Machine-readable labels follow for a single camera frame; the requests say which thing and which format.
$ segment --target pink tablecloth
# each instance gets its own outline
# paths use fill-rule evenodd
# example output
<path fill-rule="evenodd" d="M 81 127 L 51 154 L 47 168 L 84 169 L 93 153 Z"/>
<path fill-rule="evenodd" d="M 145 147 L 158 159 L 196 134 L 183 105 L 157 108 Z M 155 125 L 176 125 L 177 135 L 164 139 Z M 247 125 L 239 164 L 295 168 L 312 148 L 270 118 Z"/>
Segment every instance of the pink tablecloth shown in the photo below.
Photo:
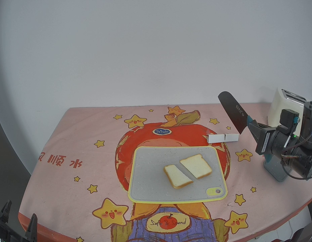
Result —
<path fill-rule="evenodd" d="M 269 104 L 242 106 L 253 119 L 267 122 Z M 158 135 L 158 128 L 171 133 Z M 238 142 L 213 144 L 225 172 L 225 199 L 189 205 L 129 200 L 136 147 L 206 146 L 206 135 L 214 132 L 237 133 L 220 104 L 70 108 L 39 157 L 20 222 L 27 226 L 36 213 L 42 241 L 232 242 L 277 228 L 312 200 L 312 180 L 278 183 L 263 168 L 248 129 Z M 164 228 L 156 220 L 157 227 L 151 226 L 167 213 L 189 224 Z"/>

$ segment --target yellow star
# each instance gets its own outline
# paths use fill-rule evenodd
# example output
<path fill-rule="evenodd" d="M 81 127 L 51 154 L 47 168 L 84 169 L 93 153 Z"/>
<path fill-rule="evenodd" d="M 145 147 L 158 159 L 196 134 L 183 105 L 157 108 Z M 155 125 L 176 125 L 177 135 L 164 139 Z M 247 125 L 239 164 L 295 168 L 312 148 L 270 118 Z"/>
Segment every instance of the yellow star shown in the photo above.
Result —
<path fill-rule="evenodd" d="M 90 185 L 90 187 L 87 189 L 90 191 L 90 194 L 97 192 L 97 187 L 98 186 L 94 186 L 94 185 Z"/>
<path fill-rule="evenodd" d="M 234 202 L 241 206 L 244 202 L 246 202 L 246 200 L 243 199 L 243 194 L 241 194 L 241 195 L 236 194 L 236 199 Z"/>
<path fill-rule="evenodd" d="M 175 106 L 175 107 L 167 107 L 168 108 L 168 114 L 172 114 L 174 113 L 175 115 L 180 115 L 182 113 L 185 112 L 185 110 L 180 109 L 179 106 Z"/>
<path fill-rule="evenodd" d="M 250 157 L 252 156 L 252 153 L 247 151 L 246 149 L 243 149 L 241 152 L 236 152 L 236 155 L 239 157 L 238 161 L 243 161 L 246 159 L 247 161 L 250 161 Z"/>
<path fill-rule="evenodd" d="M 117 115 L 117 114 L 116 114 L 116 116 L 114 116 L 113 118 L 116 119 L 116 120 L 118 120 L 118 119 L 122 118 L 122 115 Z"/>
<path fill-rule="evenodd" d="M 218 119 L 217 118 L 210 118 L 210 121 L 209 121 L 209 123 L 213 123 L 213 124 L 218 124 L 219 123 L 219 121 L 218 121 Z"/>
<path fill-rule="evenodd" d="M 117 205 L 109 198 L 106 198 L 101 207 L 94 210 L 92 214 L 101 219 L 101 228 L 109 228 L 112 224 L 126 225 L 125 213 L 128 211 L 127 205 Z"/>
<path fill-rule="evenodd" d="M 97 146 L 97 148 L 101 147 L 101 146 L 104 146 L 104 141 L 97 141 L 94 145 Z"/>
<path fill-rule="evenodd" d="M 125 123 L 128 124 L 128 128 L 143 127 L 146 120 L 146 118 L 140 118 L 137 115 L 133 115 L 130 119 L 126 119 Z"/>
<path fill-rule="evenodd" d="M 248 214 L 246 213 L 239 215 L 238 213 L 231 211 L 230 219 L 227 220 L 227 222 L 224 225 L 226 227 L 230 227 L 232 234 L 235 234 L 238 232 L 240 228 L 248 227 L 248 224 L 246 223 L 247 216 Z"/>

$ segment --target cutting board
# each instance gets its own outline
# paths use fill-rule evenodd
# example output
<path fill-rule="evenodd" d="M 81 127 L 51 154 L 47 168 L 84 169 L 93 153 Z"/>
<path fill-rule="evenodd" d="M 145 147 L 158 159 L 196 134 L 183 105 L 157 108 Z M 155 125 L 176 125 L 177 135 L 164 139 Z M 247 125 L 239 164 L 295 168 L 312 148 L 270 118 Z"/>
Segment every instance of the cutting board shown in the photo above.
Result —
<path fill-rule="evenodd" d="M 196 179 L 180 160 L 201 154 L 212 173 Z M 174 164 L 193 183 L 175 189 L 164 167 Z M 228 194 L 223 171 L 215 148 L 202 147 L 139 147 L 133 158 L 129 199 L 135 203 L 178 204 L 222 200 Z"/>

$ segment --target toaster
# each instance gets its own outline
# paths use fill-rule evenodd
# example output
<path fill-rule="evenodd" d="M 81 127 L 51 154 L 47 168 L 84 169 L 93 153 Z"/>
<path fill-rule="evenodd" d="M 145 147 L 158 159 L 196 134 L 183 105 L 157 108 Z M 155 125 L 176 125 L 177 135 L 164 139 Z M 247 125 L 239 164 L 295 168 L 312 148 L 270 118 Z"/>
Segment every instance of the toaster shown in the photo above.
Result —
<path fill-rule="evenodd" d="M 282 109 L 292 109 L 299 113 L 299 118 L 303 118 L 304 103 L 307 100 L 293 92 L 277 88 L 274 99 L 268 112 L 268 125 L 271 127 L 279 126 L 280 114 Z M 301 122 L 298 124 L 295 135 L 300 134 Z"/>

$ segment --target toast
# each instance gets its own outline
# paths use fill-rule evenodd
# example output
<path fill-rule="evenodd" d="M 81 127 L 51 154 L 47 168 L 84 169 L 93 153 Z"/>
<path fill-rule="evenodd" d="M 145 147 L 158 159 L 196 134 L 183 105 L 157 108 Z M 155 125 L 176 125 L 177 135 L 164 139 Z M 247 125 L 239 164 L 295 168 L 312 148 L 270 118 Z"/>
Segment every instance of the toast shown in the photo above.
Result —
<path fill-rule="evenodd" d="M 175 189 L 182 188 L 190 183 L 193 183 L 182 171 L 180 171 L 175 165 L 168 165 L 164 167 L 164 172 L 166 173 L 172 187 Z"/>
<path fill-rule="evenodd" d="M 201 154 L 197 154 L 186 159 L 180 160 L 180 163 L 188 169 L 197 179 L 203 178 L 212 173 L 209 164 L 203 159 Z"/>

